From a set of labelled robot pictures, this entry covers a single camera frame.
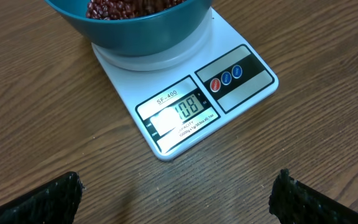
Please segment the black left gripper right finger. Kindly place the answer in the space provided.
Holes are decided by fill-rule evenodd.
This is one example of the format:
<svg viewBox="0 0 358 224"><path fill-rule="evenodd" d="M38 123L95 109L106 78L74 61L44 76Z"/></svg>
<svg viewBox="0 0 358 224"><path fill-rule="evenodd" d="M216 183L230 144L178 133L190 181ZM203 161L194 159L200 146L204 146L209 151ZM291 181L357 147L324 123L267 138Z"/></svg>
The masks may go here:
<svg viewBox="0 0 358 224"><path fill-rule="evenodd" d="M282 169L268 201L281 224L358 224L358 213L290 176Z"/></svg>

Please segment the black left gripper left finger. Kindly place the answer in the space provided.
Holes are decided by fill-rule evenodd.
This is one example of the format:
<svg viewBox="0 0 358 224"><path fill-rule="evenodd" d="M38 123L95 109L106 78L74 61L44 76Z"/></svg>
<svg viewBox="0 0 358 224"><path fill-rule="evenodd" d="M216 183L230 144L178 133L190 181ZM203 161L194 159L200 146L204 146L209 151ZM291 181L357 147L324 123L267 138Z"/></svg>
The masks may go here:
<svg viewBox="0 0 358 224"><path fill-rule="evenodd" d="M78 173L69 171L0 206L0 224L72 224L83 194Z"/></svg>

